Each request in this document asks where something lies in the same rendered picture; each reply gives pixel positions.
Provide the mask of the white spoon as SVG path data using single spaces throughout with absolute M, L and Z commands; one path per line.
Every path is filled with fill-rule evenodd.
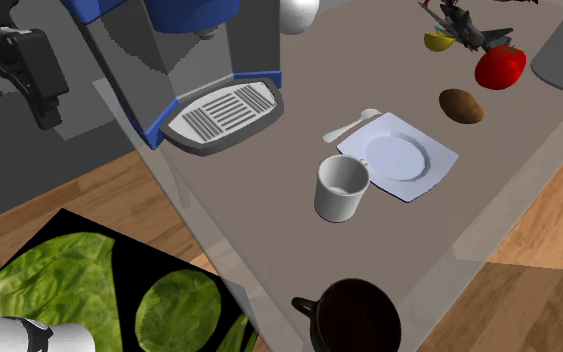
M 322 141 L 325 142 L 325 143 L 332 143 L 337 138 L 339 138 L 341 135 L 343 135 L 347 131 L 351 130 L 352 128 L 354 128 L 355 126 L 360 124 L 361 122 L 369 120 L 369 119 L 371 119 L 371 118 L 373 118 L 374 116 L 377 116 L 377 115 L 382 115 L 382 112 L 377 110 L 377 109 L 373 109 L 373 108 L 364 109 L 360 113 L 360 116 L 356 121 L 326 133 L 325 135 L 322 136 Z

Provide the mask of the white round vase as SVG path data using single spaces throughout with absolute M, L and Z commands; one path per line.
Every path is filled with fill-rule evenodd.
M 280 0 L 280 32 L 285 35 L 299 35 L 313 23 L 320 0 Z

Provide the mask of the brown potato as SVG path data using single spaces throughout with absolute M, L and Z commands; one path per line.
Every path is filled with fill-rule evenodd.
M 475 124 L 484 118 L 484 111 L 468 92 L 451 88 L 439 94 L 439 105 L 447 117 L 461 124 Z

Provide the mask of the light grey mug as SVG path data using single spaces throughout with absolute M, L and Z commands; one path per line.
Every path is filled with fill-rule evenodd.
M 317 169 L 314 209 L 326 221 L 341 223 L 355 213 L 370 185 L 366 162 L 349 155 L 333 155 Z

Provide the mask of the grey toy jet plane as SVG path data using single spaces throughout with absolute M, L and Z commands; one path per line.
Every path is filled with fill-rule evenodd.
M 509 34 L 514 31 L 513 28 L 479 30 L 473 24 L 470 12 L 457 5 L 458 0 L 440 0 L 442 16 L 428 7 L 429 2 L 430 0 L 419 2 L 419 6 L 439 24 L 438 31 L 470 51 L 483 49 L 488 52 L 499 46 L 511 45 L 512 38 Z

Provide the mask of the grey-brown table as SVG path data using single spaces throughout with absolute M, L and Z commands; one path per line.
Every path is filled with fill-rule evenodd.
M 417 0 L 348 0 L 304 34 L 280 34 L 284 114 L 210 156 L 148 148 L 109 100 L 218 273 L 259 290 L 253 314 L 276 352 L 309 348 L 292 298 L 315 298 L 345 277 L 389 295 L 401 352 L 416 352 L 563 162 L 563 91 L 529 72 L 504 91 L 480 88 L 475 54 L 423 47 L 430 25 Z M 451 88 L 475 98 L 480 122 L 446 116 L 438 98 Z M 373 187 L 349 221 L 326 222 L 313 207 L 316 172 L 336 148 L 322 136 L 366 108 L 397 115 L 459 158 L 412 202 Z

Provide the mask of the dark brown mug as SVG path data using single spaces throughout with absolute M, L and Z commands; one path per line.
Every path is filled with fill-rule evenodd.
M 391 299 L 376 285 L 346 278 L 312 301 L 294 297 L 291 305 L 309 318 L 315 352 L 398 352 L 402 326 Z

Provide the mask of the yellow lemon half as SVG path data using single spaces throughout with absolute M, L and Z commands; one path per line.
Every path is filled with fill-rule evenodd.
M 455 43 L 455 39 L 439 31 L 426 32 L 424 34 L 424 45 L 432 52 L 442 52 L 449 49 Z

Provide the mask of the grey and blue coffee machine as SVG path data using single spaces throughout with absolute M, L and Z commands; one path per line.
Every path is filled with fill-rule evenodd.
M 60 0 L 151 149 L 207 156 L 273 124 L 279 0 Z

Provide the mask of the red tomato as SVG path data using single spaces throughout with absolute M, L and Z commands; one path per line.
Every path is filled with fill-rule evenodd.
M 527 63 L 524 51 L 514 46 L 497 46 L 486 52 L 475 67 L 475 80 L 484 88 L 504 90 L 521 77 Z

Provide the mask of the white square plate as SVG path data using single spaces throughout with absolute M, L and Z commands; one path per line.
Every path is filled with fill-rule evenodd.
M 337 149 L 365 161 L 371 183 L 407 203 L 434 188 L 459 158 L 392 113 L 367 123 Z

